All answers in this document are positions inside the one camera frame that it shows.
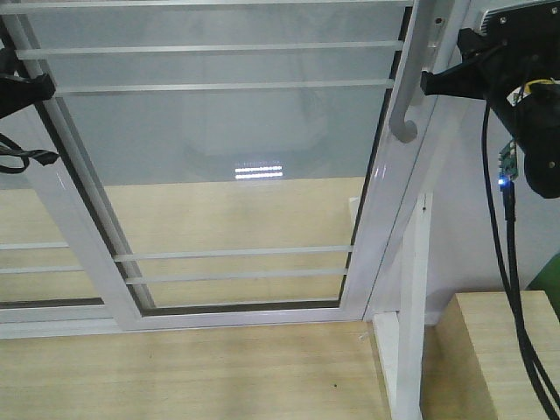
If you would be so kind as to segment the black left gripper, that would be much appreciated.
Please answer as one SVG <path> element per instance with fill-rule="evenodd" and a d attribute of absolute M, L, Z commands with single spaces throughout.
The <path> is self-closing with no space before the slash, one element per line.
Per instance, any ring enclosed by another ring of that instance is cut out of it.
<path fill-rule="evenodd" d="M 15 73 L 19 60 L 15 51 L 4 47 L 0 50 L 1 117 L 5 118 L 36 102 L 53 97 L 56 87 L 48 74 L 36 78 L 22 78 Z"/>

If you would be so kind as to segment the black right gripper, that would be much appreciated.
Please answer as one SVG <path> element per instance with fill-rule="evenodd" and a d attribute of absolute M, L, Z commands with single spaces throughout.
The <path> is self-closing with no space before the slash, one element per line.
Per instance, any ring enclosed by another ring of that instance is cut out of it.
<path fill-rule="evenodd" d="M 518 144 L 559 143 L 559 29 L 484 36 L 458 33 L 462 61 L 422 71 L 425 95 L 486 99 Z"/>

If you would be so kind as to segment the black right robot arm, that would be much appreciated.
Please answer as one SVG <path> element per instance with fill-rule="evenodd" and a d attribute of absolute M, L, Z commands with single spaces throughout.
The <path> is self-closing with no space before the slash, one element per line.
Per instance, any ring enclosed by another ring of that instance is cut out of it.
<path fill-rule="evenodd" d="M 524 153 L 530 188 L 559 196 L 559 26 L 496 25 L 485 34 L 459 31 L 462 61 L 423 72 L 425 95 L 484 100 Z"/>

